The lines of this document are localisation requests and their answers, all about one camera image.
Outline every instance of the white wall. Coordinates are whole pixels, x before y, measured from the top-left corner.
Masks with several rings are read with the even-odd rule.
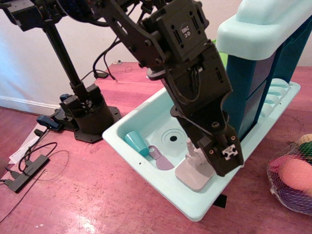
[[[210,21],[207,36],[215,39],[218,26],[236,13],[241,0],[202,2]],[[137,19],[139,14],[138,7],[132,16]],[[60,94],[72,91],[46,35],[40,29],[22,32],[3,12],[0,22],[0,106],[51,114],[58,106]],[[80,77],[92,69],[95,58],[115,38],[108,28],[77,22],[69,17],[63,18],[57,28]],[[311,45],[312,40],[309,40],[299,65],[312,66]],[[122,44],[107,56],[108,64],[118,59],[135,61]],[[102,62],[98,69],[105,69]],[[90,75],[84,83],[88,86],[93,81]]]

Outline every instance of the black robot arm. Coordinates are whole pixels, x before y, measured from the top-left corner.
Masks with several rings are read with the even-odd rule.
[[[218,175],[243,165],[238,136],[222,111],[232,87],[215,45],[205,35],[209,22],[200,2],[142,0],[157,10],[138,24],[126,15],[127,7],[137,0],[58,2],[64,12],[79,21],[104,18],[140,67],[149,68],[148,77],[162,80],[175,104],[172,116],[195,147],[202,149]],[[88,14],[71,7],[82,2],[88,6]]]

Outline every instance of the white paper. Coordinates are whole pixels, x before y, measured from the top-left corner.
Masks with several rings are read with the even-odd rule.
[[[26,143],[25,145],[23,145],[22,147],[20,147],[19,150],[17,150],[14,154],[12,154],[11,156],[9,156],[9,158],[11,159],[11,161],[16,164],[20,161],[20,159],[23,157],[24,153],[27,151],[28,147],[31,146],[32,144],[34,144],[36,142],[36,140],[38,140],[39,136],[36,136],[35,138],[33,138],[31,141],[29,141],[28,143]]]

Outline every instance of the mesh bag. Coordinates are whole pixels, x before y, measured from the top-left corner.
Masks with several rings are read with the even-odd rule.
[[[269,162],[271,193],[287,208],[312,215],[312,134],[285,148]]]

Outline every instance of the baseboard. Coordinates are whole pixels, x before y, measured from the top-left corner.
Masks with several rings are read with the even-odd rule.
[[[35,101],[29,101],[24,100],[20,98],[14,98],[14,97],[5,97],[0,96],[0,106],[19,110],[19,111],[25,111],[30,113],[35,113],[39,115],[51,115],[54,113],[54,110],[59,108],[59,105],[52,105],[42,102],[35,102]]]

